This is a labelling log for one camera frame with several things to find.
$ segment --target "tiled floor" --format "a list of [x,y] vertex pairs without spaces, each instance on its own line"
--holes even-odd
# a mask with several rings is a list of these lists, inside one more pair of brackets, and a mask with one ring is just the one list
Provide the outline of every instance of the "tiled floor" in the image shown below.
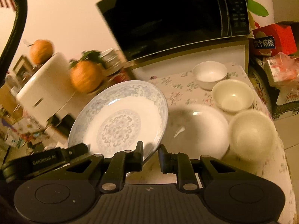
[[299,210],[299,115],[274,121],[286,152],[291,180],[295,192],[297,212]]

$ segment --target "microwave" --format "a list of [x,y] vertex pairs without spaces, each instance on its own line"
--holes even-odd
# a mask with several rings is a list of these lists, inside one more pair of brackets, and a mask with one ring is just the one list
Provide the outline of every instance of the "microwave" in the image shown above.
[[128,61],[250,34],[246,0],[101,0],[97,6]]

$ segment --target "red carton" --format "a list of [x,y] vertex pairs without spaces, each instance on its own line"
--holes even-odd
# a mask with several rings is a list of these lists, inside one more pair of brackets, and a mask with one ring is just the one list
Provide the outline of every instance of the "red carton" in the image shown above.
[[250,51],[254,55],[274,56],[279,52],[287,55],[297,52],[291,26],[271,24],[253,30],[254,39],[250,39]]

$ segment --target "black hose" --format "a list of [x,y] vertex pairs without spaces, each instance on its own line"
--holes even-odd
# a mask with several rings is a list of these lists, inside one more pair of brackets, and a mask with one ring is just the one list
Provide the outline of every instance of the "black hose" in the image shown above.
[[0,87],[19,46],[27,19],[27,0],[13,1],[16,5],[16,18],[7,44],[0,56]]

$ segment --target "table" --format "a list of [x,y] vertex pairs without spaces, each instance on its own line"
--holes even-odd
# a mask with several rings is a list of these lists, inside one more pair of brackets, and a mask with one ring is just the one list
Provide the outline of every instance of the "table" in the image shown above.
[[[226,66],[228,69],[228,78],[243,81],[254,91],[254,88],[242,67],[233,63],[228,63]],[[169,107],[174,105],[205,104],[217,108],[212,99],[211,92],[205,91],[198,86],[191,71],[157,78],[150,80],[149,82],[157,86],[164,93]],[[267,107],[262,103],[256,93],[252,109],[260,110],[271,117]],[[223,115],[228,121],[234,116],[234,114],[224,112],[221,109],[218,110],[223,112]],[[229,150],[222,158],[222,161],[276,183],[283,190],[286,197],[285,207],[278,221],[281,224],[295,223],[297,217],[295,195],[286,162],[283,143],[278,134],[269,157],[259,163],[245,162]],[[126,183],[176,183],[176,175],[172,173],[161,173],[158,153],[156,152],[144,165],[141,172],[134,172],[127,177]]]

